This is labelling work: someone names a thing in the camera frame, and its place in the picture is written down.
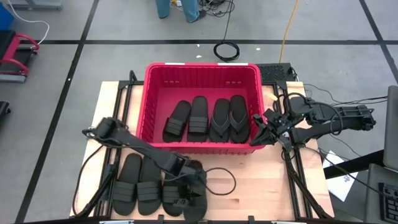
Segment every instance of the red plastic basket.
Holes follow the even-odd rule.
[[[180,100],[206,97],[211,118],[216,100],[233,95],[246,100],[251,126],[246,144],[187,142],[187,128],[181,142],[163,142],[166,119]],[[184,154],[249,154],[264,147],[249,145],[258,130],[252,116],[263,113],[261,75],[254,64],[153,63],[146,70],[137,136],[155,147]]]

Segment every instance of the wooden tabletop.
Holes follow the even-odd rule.
[[[103,117],[113,115],[118,84],[119,82],[102,83],[92,126],[96,126]],[[305,94],[303,83],[301,82],[288,82],[287,86],[289,93],[298,92]],[[264,86],[262,91],[264,109],[272,108],[272,100],[267,96],[268,93],[273,93],[272,87]],[[136,132],[141,96],[142,86],[133,86],[129,116],[127,117],[127,125],[132,134]],[[119,119],[121,119],[125,97],[126,90],[124,90],[121,100]],[[302,128],[308,127],[306,122],[301,122],[298,126]],[[99,146],[96,141],[89,140],[83,161]],[[318,147],[314,139],[308,142],[307,146],[312,149],[317,149]],[[77,212],[83,209],[99,187],[105,150],[103,148],[93,156],[82,172],[75,201]],[[205,170],[212,167],[224,167],[230,170],[237,180],[236,190],[227,196],[215,196],[207,192],[208,210],[205,219],[247,220],[249,215],[253,215],[256,220],[294,220],[287,171],[285,162],[280,157],[281,150],[281,145],[277,143],[274,146],[266,146],[246,156],[190,154],[189,156],[192,159],[197,159],[203,163]],[[136,153],[132,149],[123,149],[119,173],[123,167],[124,159],[133,152]],[[300,152],[309,191],[324,210],[329,215],[334,216],[320,156],[305,148],[301,149]],[[226,172],[214,170],[208,173],[208,186],[214,192],[227,192],[233,187],[233,181]],[[305,210],[302,203],[302,194],[298,187],[296,189],[300,202],[300,214],[304,217]],[[167,215],[162,207],[152,215],[143,216],[138,213],[137,206],[129,216],[121,216],[116,212],[112,212],[111,218],[157,220],[160,214],[165,216],[165,220],[183,220],[183,216],[171,217]]]

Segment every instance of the black flip-flop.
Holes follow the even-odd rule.
[[[188,122],[188,142],[205,142],[208,132],[207,99],[197,96],[192,101],[192,110]]]
[[[165,174],[164,179],[172,179],[173,176]],[[173,216],[178,217],[182,214],[182,207],[176,206],[178,200],[181,199],[179,187],[181,186],[177,180],[174,181],[164,181],[163,182],[163,195],[162,195],[162,205],[164,211]]]
[[[136,184],[139,180],[142,159],[138,154],[129,154],[124,161],[119,179],[113,188],[113,209],[119,215],[129,215],[136,206]]]
[[[212,142],[228,142],[229,101],[218,99],[210,121],[209,137]]]
[[[162,203],[161,180],[160,169],[152,159],[144,156],[139,183],[137,183],[138,212],[141,215],[154,213]]]
[[[233,143],[245,143],[250,136],[250,126],[248,118],[248,110],[243,96],[232,96],[231,113],[229,115],[231,123],[230,139]]]
[[[163,129],[164,142],[180,142],[184,134],[185,125],[191,112],[191,104],[185,100],[179,101],[173,113],[166,120]]]
[[[201,220],[207,212],[207,174],[199,161],[192,160],[187,166],[194,168],[199,175],[198,178],[201,179],[201,182],[188,186],[189,202],[188,206],[183,209],[184,219],[187,222],[196,223]]]

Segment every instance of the blue container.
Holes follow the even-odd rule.
[[[0,30],[7,30],[13,20],[11,13],[0,3]]]

